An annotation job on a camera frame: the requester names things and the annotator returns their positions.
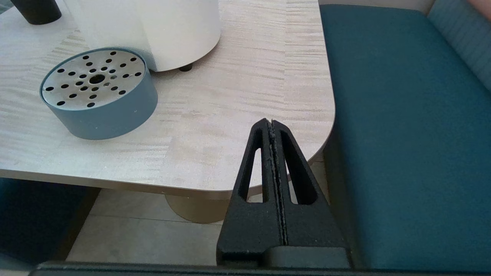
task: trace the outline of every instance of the black cylinder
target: black cylinder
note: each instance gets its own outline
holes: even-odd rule
[[[61,17],[55,0],[11,0],[27,22],[41,25]]]

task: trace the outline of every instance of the wood grain surface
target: wood grain surface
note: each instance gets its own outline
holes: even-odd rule
[[[59,5],[63,17],[42,26],[15,9],[0,15],[0,177],[221,199],[256,121],[286,124],[307,159],[331,131],[317,0],[222,0],[218,45],[189,72],[152,73],[159,102],[143,125],[107,140],[77,138],[38,92],[51,68],[88,50]]]

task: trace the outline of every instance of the table top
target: table top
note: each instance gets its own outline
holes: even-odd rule
[[[217,46],[189,72],[152,73],[153,115],[107,140],[73,136],[40,99],[47,72],[88,50],[58,5],[63,16],[41,26],[15,8],[0,15],[1,177],[222,199],[256,121],[287,125],[308,160],[331,131],[317,0],[221,0]],[[260,176],[251,186],[260,191]]]

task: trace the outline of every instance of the perforated lid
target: perforated lid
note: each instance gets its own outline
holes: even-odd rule
[[[48,75],[41,95],[61,110],[86,110],[114,102],[143,79],[144,61],[123,50],[100,50],[74,57]]]

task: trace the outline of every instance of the round container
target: round container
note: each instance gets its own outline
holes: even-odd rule
[[[44,78],[40,95],[75,136],[107,139],[144,123],[157,105],[145,60],[121,48],[71,57]]]

